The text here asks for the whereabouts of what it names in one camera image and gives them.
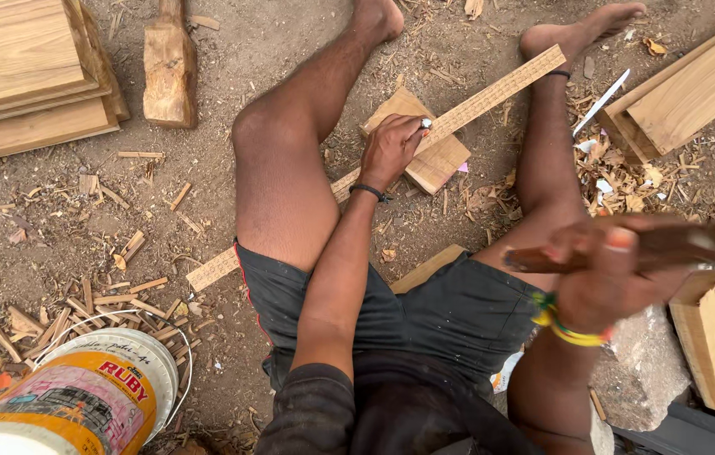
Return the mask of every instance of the dirt ground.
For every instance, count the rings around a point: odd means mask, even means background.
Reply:
[[[496,0],[496,8],[488,1],[484,13],[468,22],[461,0],[449,6],[441,0],[399,2],[406,7],[406,30],[397,41],[374,53],[352,90],[341,122],[322,145],[322,152],[331,152],[327,173],[333,181],[356,166],[363,151],[358,126],[393,93],[398,75],[431,110],[444,113],[521,64],[518,37],[528,27],[570,23],[604,4]],[[259,427],[271,416],[271,390],[261,370],[269,341],[244,298],[240,273],[220,279],[201,292],[202,297],[192,297],[184,275],[197,265],[177,261],[175,273],[171,261],[183,253],[206,262],[231,246],[235,236],[231,123],[244,104],[287,77],[339,33],[351,13],[351,1],[188,2],[190,14],[221,23],[219,31],[192,30],[198,43],[200,121],[191,131],[152,126],[141,112],[142,30],[156,16],[157,2],[86,0],[86,4],[99,19],[133,118],[116,133],[0,160],[0,205],[17,204],[0,211],[0,307],[16,304],[34,314],[40,305],[56,308],[59,289],[68,279],[110,272],[110,249],[120,249],[133,233],[143,231],[145,247],[126,272],[111,273],[113,283],[135,285],[167,276],[169,283],[163,289],[150,290],[150,304],[166,309],[175,298],[201,299],[211,310],[202,317],[190,315],[192,324],[213,319],[213,324],[200,330],[203,344],[197,348],[196,374],[184,404],[181,432],[205,429],[219,439],[240,433],[245,433],[241,439],[251,439],[259,430],[252,426],[249,407],[256,411],[254,423]],[[629,90],[715,34],[715,1],[648,0],[646,4],[648,14],[642,18],[646,23],[634,27],[631,41],[622,34],[587,53],[595,60],[592,79],[583,77],[582,65],[575,67],[571,80],[576,86],[569,88],[569,96],[601,96],[626,68],[633,71],[625,83]],[[109,40],[111,18],[117,13],[122,14],[120,27]],[[666,46],[669,55],[652,57],[641,43],[632,44],[645,36]],[[449,72],[461,83],[434,77],[430,68]],[[374,235],[372,263],[389,283],[449,244],[478,250],[488,242],[487,228],[497,238],[512,224],[500,212],[471,221],[465,216],[458,187],[459,182],[471,189],[491,185],[513,168],[518,147],[506,144],[517,142],[523,132],[527,100],[525,92],[514,97],[507,126],[503,125],[503,108],[498,106],[458,133],[473,156],[468,160],[469,172],[457,173],[446,185],[447,216],[442,213],[441,197],[423,193],[406,197],[413,188],[407,181],[398,187],[391,204],[379,208],[375,225],[397,219],[383,234]],[[575,120],[569,114],[569,123]],[[702,136],[715,138],[715,122]],[[150,184],[144,178],[150,160],[118,159],[115,154],[120,150],[161,151],[166,158],[155,163]],[[678,159],[672,155],[662,162]],[[699,201],[692,204],[678,195],[667,211],[715,213],[715,153],[705,156],[701,169],[690,170],[678,181],[685,185],[687,198],[701,190]],[[108,199],[95,205],[95,197],[80,196],[76,190],[80,173],[98,174],[103,185],[130,203],[130,210]],[[168,202],[185,182],[192,183],[192,190],[181,210],[203,225],[202,236],[169,210]],[[40,192],[28,197],[37,187],[42,187]],[[11,244],[8,238],[17,226],[10,218],[16,214],[34,230],[27,241]],[[389,248],[395,249],[396,259],[381,262],[381,250]],[[213,366],[218,362],[221,368]],[[229,428],[233,429],[223,433],[228,436],[212,432]]]

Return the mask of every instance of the colorful bracelet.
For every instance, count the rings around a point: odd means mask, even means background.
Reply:
[[[560,324],[560,321],[557,318],[556,296],[553,292],[549,292],[548,294],[536,292],[532,295],[532,298],[534,300],[534,304],[539,310],[539,313],[531,320],[538,326],[550,327],[552,332],[554,332],[554,335],[556,335],[559,339],[576,346],[585,347],[601,346],[611,340],[611,337],[613,336],[612,326],[605,329],[601,334],[585,335],[578,334]]]

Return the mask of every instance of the man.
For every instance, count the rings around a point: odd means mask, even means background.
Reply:
[[[638,276],[634,230],[646,219],[595,225],[582,207],[565,118],[573,61],[646,8],[606,5],[573,25],[538,25],[521,39],[526,60],[559,44],[568,62],[531,88],[518,162],[524,218],[500,241],[394,295],[369,265],[381,193],[428,133],[422,118],[392,115],[366,144],[343,214],[319,144],[341,116],[372,50],[393,40],[393,0],[354,0],[341,36],[243,109],[237,160],[236,251],[249,299],[273,343],[264,366],[277,390],[258,453],[592,453],[587,381],[598,344],[622,317],[669,298],[683,272]],[[594,267],[567,276],[507,271],[507,248],[574,250]],[[514,370],[505,419],[480,393],[534,326],[532,295],[555,292],[550,329]]]

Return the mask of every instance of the paint bucket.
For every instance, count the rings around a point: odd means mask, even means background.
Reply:
[[[134,455],[167,422],[178,368],[131,329],[100,329],[53,350],[0,396],[0,455]]]

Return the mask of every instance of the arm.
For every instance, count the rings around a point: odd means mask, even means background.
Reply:
[[[423,117],[393,114],[369,136],[358,183],[384,191],[413,159],[427,129]],[[352,380],[352,341],[369,268],[371,223],[377,197],[355,190],[312,274],[299,317],[291,370],[329,364]]]
[[[688,274],[635,274],[634,230],[646,227],[648,218],[618,222],[633,230],[572,227],[544,249],[556,262],[567,261],[574,249],[590,251],[594,258],[591,270],[562,276],[557,284],[557,319],[578,334],[600,334],[617,320],[667,300]],[[568,343],[545,328],[515,367],[507,389],[509,417],[546,453],[593,453],[588,384],[599,351]]]

